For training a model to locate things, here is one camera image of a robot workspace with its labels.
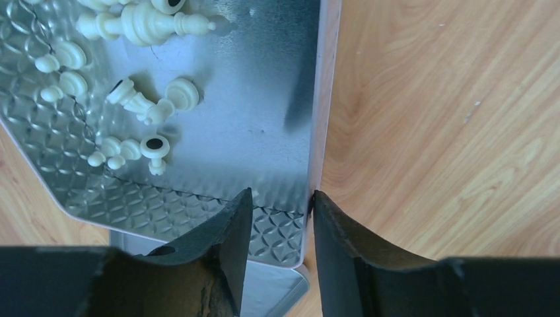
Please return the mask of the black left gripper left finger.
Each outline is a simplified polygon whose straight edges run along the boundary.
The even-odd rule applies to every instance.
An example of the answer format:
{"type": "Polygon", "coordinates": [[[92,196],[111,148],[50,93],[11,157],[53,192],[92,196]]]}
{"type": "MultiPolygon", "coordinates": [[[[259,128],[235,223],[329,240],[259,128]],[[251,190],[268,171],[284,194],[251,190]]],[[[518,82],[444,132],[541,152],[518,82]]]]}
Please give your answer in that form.
{"type": "Polygon", "coordinates": [[[4,246],[2,316],[239,316],[250,189],[145,255],[115,247],[4,246]]]}

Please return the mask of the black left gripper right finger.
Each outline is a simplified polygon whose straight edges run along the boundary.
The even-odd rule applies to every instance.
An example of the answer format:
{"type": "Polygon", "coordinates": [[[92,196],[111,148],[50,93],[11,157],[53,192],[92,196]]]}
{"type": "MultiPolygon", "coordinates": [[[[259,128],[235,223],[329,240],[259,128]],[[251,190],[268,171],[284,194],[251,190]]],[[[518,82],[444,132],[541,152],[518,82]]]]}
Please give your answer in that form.
{"type": "Polygon", "coordinates": [[[558,258],[411,253],[350,218],[324,192],[313,199],[324,316],[558,316],[558,258]]]}

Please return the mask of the silver metal tin lid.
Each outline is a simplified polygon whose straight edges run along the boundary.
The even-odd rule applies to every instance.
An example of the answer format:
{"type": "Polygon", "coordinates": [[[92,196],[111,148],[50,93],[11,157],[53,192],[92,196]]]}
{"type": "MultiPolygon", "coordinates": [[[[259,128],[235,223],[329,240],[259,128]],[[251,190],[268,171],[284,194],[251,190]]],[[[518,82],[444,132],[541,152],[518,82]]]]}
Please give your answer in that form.
{"type": "MultiPolygon", "coordinates": [[[[148,254],[161,241],[111,230],[110,245],[130,254],[148,254]]],[[[305,265],[294,269],[248,262],[244,280],[242,316],[286,316],[310,290],[305,265]]]]}

